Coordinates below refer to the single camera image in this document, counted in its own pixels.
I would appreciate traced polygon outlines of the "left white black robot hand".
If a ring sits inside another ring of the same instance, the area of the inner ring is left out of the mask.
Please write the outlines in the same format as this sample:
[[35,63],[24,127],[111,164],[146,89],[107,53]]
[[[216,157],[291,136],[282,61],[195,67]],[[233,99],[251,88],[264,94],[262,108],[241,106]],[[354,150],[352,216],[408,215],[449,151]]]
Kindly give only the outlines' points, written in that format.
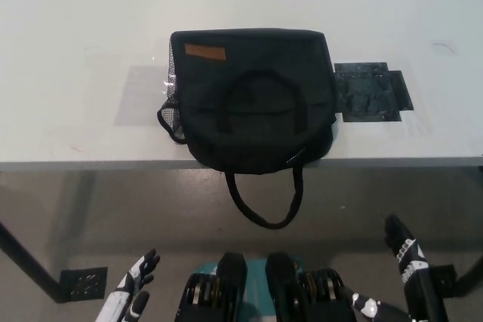
[[154,280],[152,273],[159,261],[156,249],[141,256],[108,295],[95,321],[138,321],[149,300],[143,288]]

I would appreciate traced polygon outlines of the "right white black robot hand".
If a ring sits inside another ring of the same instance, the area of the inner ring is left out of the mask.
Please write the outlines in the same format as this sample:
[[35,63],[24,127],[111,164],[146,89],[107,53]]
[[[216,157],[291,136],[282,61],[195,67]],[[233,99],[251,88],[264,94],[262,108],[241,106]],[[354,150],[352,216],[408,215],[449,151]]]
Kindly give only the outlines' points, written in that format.
[[345,289],[344,296],[352,308],[368,321],[446,321],[444,303],[432,283],[429,263],[417,239],[395,214],[386,218],[385,233],[386,245],[398,263],[408,310]]

